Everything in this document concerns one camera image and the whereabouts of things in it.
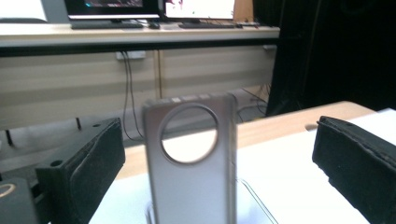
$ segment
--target circular window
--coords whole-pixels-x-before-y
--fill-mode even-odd
[[[182,163],[202,160],[212,151],[217,138],[215,118],[209,110],[198,106],[176,112],[162,133],[165,154]]]
[[[14,191],[15,188],[16,188],[16,186],[14,184],[0,185],[0,198],[7,196],[12,191]]]

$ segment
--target table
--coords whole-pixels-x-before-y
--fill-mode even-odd
[[[312,162],[316,132],[308,132],[306,127],[312,129],[318,118],[326,115],[352,119],[372,130],[384,126],[380,125],[384,115],[390,123],[396,121],[396,112],[390,112],[376,113],[340,102],[240,124],[237,176],[249,183],[278,223],[367,223]],[[390,129],[393,131],[386,135],[394,138],[395,130]],[[127,161],[93,216],[92,224],[146,223],[145,211],[151,196],[144,150],[142,146],[126,149]],[[242,203],[238,216],[249,217],[250,206]]]
[[[277,27],[71,30],[70,24],[0,24],[0,57],[275,44]]]
[[[293,133],[307,132],[315,127],[320,116],[354,119],[375,113],[373,110],[351,102],[339,102],[242,123],[237,127],[237,148],[244,148]],[[128,147],[126,162],[117,179],[144,174],[148,171],[144,146]]]

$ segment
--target silver phone case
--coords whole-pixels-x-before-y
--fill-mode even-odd
[[[216,121],[217,140],[199,161],[173,160],[163,148],[166,123],[187,108]],[[236,102],[229,94],[161,100],[144,108],[148,171],[156,224],[236,222]]]

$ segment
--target computer screen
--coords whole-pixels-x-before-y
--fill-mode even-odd
[[[164,0],[167,19],[232,20],[234,0]]]
[[[64,0],[70,20],[159,18],[158,0]]]

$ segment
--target keyboard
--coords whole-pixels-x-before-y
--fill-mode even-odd
[[[140,23],[89,23],[89,22],[76,22],[72,23],[72,30],[91,30],[91,29],[143,29]]]
[[[178,27],[182,29],[234,29],[232,24],[212,24],[212,23],[183,23]]]
[[[240,26],[260,26],[259,22],[251,21],[251,22],[238,22]]]

